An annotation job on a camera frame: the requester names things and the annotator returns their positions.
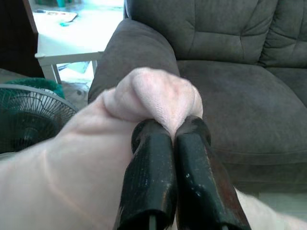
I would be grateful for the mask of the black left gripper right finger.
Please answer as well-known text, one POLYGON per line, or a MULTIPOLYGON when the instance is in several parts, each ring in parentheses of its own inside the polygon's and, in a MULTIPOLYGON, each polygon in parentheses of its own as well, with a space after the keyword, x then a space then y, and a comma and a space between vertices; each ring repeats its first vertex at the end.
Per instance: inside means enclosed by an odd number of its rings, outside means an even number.
POLYGON ((199 117, 188 116, 176 132, 179 230, 251 228, 229 175, 211 149, 211 134, 199 117))

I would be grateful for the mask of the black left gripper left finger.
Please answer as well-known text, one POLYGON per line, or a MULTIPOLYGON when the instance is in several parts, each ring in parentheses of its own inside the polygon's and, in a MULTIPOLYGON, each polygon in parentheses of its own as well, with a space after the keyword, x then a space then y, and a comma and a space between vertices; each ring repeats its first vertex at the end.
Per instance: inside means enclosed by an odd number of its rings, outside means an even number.
POLYGON ((153 119, 140 122, 131 135, 128 164, 114 229, 167 230, 174 222, 177 182, 172 139, 153 119))

